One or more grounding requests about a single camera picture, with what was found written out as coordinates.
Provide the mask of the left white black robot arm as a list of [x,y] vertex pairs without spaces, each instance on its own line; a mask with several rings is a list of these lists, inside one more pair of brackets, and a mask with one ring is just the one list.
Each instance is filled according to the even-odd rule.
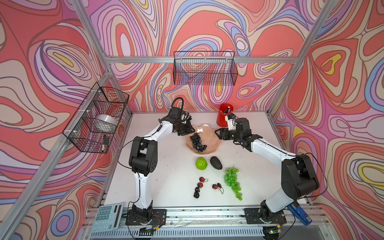
[[150,174],[158,163],[158,142],[172,133],[186,136],[195,132],[192,117],[183,108],[171,107],[168,114],[159,119],[159,124],[143,137],[135,137],[129,157],[129,165],[135,174],[136,200],[131,202],[132,214],[145,223],[153,218],[153,199],[149,184]]

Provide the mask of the green fake apple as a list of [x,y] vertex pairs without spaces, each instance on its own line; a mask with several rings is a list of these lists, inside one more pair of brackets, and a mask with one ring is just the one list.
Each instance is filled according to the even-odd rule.
[[198,170],[203,171],[207,168],[207,166],[208,166],[208,163],[205,158],[198,158],[196,160],[196,167]]

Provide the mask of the green grape bunch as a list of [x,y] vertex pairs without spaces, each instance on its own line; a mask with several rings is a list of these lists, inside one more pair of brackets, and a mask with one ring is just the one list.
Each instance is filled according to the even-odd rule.
[[239,169],[237,169],[235,166],[233,166],[232,168],[227,168],[225,170],[224,180],[226,185],[230,187],[231,190],[234,192],[236,198],[239,201],[242,201],[243,194],[242,194],[241,185],[238,182],[238,172],[239,172]]

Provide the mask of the dark purple grape bunch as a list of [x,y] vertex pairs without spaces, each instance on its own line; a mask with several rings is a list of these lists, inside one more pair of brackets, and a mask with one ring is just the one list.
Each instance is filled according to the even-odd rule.
[[202,138],[199,133],[194,133],[190,136],[190,140],[192,142],[193,149],[197,150],[198,153],[202,153],[207,149],[207,145],[202,143]]

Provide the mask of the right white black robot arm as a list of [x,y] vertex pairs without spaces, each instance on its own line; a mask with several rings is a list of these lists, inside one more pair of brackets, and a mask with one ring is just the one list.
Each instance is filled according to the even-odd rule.
[[260,221],[271,223],[284,208],[320,188],[308,155],[287,152],[270,144],[262,136],[253,134],[246,118],[230,114],[225,117],[225,121],[228,126],[215,131],[220,140],[233,141],[235,145],[264,157],[281,170],[281,187],[271,197],[261,202],[257,213]]

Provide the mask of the dark fake avocado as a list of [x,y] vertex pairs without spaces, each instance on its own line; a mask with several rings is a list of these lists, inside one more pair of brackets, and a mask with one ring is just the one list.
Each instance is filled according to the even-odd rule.
[[213,156],[210,158],[210,164],[216,170],[222,170],[223,169],[223,165],[222,165],[221,161],[216,156]]

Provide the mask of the dark blackberry pair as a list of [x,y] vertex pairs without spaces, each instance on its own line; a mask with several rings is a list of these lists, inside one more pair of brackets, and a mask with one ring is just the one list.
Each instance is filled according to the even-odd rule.
[[195,188],[195,193],[194,193],[194,198],[198,199],[200,197],[200,188],[196,187]]

